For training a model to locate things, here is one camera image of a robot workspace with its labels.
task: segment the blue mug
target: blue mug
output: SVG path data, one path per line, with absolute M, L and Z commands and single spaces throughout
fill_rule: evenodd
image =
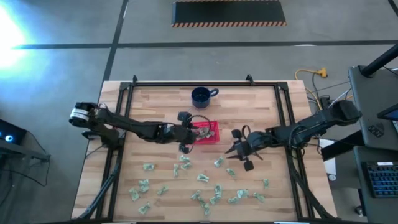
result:
M 210 105 L 210 99 L 218 94 L 218 89 L 209 90 L 206 87 L 196 87 L 191 94 L 192 105 L 198 109 Z

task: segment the orange striped edge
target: orange striped edge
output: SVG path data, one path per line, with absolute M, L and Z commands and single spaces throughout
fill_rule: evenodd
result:
M 176 22 L 172 24 L 173 28 L 187 27 L 280 27 L 286 26 L 286 22 L 282 21 L 264 21 L 264 22 Z

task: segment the floor mat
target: floor mat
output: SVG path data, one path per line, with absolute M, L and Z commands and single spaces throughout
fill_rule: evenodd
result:
M 179 0 L 173 3 L 172 27 L 286 26 L 278 0 Z

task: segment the keyboard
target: keyboard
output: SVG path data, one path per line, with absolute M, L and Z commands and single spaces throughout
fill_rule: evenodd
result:
M 374 198 L 398 198 L 398 162 L 364 162 L 363 169 Z

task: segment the yellow cable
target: yellow cable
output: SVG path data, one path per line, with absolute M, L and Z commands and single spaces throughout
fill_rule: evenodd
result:
M 299 80 L 299 78 L 297 77 L 298 72 L 310 72 L 310 73 L 316 73 L 319 74 L 318 71 L 313 71 L 313 70 L 307 70 L 307 69 L 299 69 L 294 73 L 294 78 L 296 80 Z M 307 87 L 305 87 L 305 90 L 307 90 L 309 93 L 311 93 L 311 95 L 314 97 L 315 101 L 317 102 L 317 105 L 319 107 L 320 110 L 322 110 L 321 104 L 319 103 L 319 99 L 317 98 L 317 96 L 315 96 L 315 94 L 313 94 L 313 92 L 311 90 L 309 90 Z

